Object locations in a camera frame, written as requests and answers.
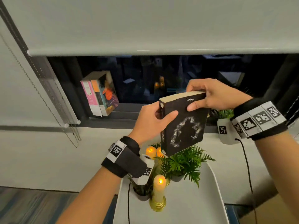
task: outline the stack of books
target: stack of books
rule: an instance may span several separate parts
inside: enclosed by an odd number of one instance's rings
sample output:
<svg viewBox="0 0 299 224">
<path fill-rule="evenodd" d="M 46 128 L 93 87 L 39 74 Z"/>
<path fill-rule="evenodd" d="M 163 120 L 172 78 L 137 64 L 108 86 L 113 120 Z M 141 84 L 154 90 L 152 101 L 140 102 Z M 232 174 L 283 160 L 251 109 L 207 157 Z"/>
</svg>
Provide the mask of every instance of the stack of books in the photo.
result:
<svg viewBox="0 0 299 224">
<path fill-rule="evenodd" d="M 108 116 L 119 104 L 110 71 L 93 71 L 81 80 L 95 116 Z"/>
</svg>

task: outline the lit candle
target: lit candle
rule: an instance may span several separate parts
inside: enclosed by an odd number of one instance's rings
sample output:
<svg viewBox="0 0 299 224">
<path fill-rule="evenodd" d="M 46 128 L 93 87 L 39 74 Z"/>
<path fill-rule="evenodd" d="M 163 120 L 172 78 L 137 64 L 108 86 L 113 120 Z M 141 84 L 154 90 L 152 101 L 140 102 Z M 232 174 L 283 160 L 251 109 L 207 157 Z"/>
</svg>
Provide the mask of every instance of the lit candle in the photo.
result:
<svg viewBox="0 0 299 224">
<path fill-rule="evenodd" d="M 152 200 L 156 203 L 162 203 L 164 197 L 164 189 L 166 186 L 166 179 L 163 175 L 158 174 L 154 178 L 154 189 Z"/>
<path fill-rule="evenodd" d="M 154 157 L 156 157 L 156 148 L 152 146 L 148 147 L 145 154 L 148 155 L 151 159 L 154 159 Z"/>
<path fill-rule="evenodd" d="M 157 156 L 164 157 L 164 154 L 161 152 L 161 147 L 157 148 Z"/>
</svg>

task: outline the white table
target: white table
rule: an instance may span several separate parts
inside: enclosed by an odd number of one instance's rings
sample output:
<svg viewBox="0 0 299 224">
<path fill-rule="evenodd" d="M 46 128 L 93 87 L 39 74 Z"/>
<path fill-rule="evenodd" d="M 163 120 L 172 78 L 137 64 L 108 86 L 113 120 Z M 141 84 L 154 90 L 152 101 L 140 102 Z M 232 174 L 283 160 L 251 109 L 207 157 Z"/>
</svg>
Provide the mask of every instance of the white table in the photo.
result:
<svg viewBox="0 0 299 224">
<path fill-rule="evenodd" d="M 213 171 L 207 163 L 202 163 L 200 172 L 199 188 L 188 179 L 170 182 L 165 189 L 166 207 L 162 212 L 153 211 L 149 201 L 138 200 L 131 187 L 130 223 L 229 224 Z M 128 188 L 129 180 L 124 178 L 118 194 L 113 224 L 128 223 Z"/>
</svg>

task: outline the left hand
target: left hand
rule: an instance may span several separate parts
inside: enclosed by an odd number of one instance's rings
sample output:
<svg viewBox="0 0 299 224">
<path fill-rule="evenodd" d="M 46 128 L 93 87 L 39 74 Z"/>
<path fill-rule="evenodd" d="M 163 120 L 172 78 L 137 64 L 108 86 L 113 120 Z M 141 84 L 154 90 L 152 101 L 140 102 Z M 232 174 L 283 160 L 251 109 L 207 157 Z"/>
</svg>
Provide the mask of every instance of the left hand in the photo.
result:
<svg viewBox="0 0 299 224">
<path fill-rule="evenodd" d="M 139 145 L 157 136 L 166 126 L 176 118 L 178 111 L 172 111 L 163 119 L 157 118 L 159 101 L 144 105 L 139 112 L 136 124 L 128 137 L 134 139 Z"/>
</svg>

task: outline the black book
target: black book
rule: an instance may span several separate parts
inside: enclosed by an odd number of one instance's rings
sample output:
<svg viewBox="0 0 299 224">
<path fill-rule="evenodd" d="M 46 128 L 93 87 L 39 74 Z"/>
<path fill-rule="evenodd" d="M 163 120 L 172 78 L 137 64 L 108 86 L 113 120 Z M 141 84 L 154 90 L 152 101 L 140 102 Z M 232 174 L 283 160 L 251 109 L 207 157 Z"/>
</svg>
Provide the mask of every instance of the black book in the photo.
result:
<svg viewBox="0 0 299 224">
<path fill-rule="evenodd" d="M 169 157 L 202 141 L 209 110 L 199 108 L 188 112 L 187 106 L 205 97 L 205 92 L 191 91 L 160 98 L 162 118 L 174 110 L 178 111 L 178 116 L 161 132 L 163 154 Z"/>
</svg>

